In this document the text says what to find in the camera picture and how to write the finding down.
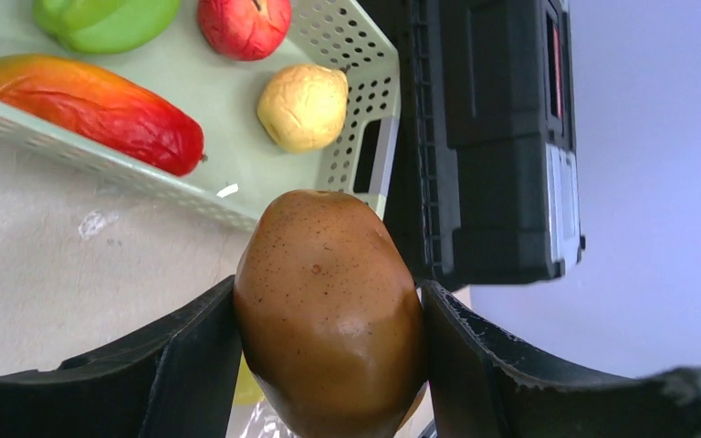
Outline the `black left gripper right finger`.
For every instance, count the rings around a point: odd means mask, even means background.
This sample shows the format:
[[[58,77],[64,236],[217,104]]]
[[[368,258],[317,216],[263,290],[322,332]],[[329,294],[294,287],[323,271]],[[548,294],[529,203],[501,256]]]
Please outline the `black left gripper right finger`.
[[[640,379],[563,360],[421,284],[428,437],[701,437],[701,368]]]

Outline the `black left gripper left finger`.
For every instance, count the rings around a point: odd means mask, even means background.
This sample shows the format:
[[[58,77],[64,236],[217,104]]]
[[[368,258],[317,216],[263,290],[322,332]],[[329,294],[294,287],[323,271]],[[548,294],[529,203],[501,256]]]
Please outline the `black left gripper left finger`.
[[[227,278],[51,371],[0,376],[0,437],[223,437],[241,359]]]

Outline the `brown fake potato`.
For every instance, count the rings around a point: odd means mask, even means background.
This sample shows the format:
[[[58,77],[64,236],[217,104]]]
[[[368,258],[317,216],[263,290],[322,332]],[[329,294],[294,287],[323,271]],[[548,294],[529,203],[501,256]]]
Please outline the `brown fake potato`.
[[[427,380],[413,277],[378,215],[296,190],[262,214],[235,275],[249,369],[300,437],[392,437]]]

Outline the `red orange fake tomato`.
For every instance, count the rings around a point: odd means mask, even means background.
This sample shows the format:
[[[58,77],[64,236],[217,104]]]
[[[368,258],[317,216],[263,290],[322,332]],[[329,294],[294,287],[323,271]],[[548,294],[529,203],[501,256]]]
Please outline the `red orange fake tomato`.
[[[201,126],[168,100],[85,62],[0,57],[0,101],[176,176],[204,157]]]

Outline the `yellow fake lemon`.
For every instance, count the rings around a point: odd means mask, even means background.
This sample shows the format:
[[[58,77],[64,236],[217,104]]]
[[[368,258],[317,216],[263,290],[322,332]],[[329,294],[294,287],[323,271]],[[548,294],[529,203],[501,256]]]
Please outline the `yellow fake lemon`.
[[[297,64],[279,70],[268,81],[256,115],[283,151],[318,151],[340,136],[348,96],[348,78],[342,70]]]

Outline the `clear zip bag blue seal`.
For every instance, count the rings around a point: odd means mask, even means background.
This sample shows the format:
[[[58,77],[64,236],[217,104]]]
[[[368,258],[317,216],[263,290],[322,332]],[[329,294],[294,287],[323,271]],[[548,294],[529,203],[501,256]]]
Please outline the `clear zip bag blue seal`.
[[[434,419],[431,394],[428,386],[421,400],[408,413],[406,422],[400,425],[396,437],[422,437],[426,426]],[[281,421],[272,408],[253,374],[241,357],[235,394],[229,416],[226,438],[294,438],[296,435]]]

